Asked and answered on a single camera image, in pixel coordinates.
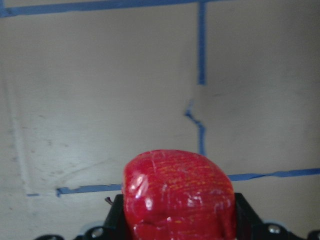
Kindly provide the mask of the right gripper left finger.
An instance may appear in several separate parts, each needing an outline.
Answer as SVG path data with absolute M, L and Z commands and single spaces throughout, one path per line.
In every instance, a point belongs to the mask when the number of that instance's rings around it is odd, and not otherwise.
M 104 199 L 110 210 L 104 221 L 103 228 L 106 240 L 125 239 L 125 217 L 124 217 L 124 196 L 117 194 L 112 200 L 109 196 Z

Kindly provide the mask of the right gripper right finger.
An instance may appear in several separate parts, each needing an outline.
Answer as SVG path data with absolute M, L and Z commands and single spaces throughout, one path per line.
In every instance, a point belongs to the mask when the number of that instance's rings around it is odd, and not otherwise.
M 242 193 L 235 193 L 236 239 L 266 240 L 267 228 Z

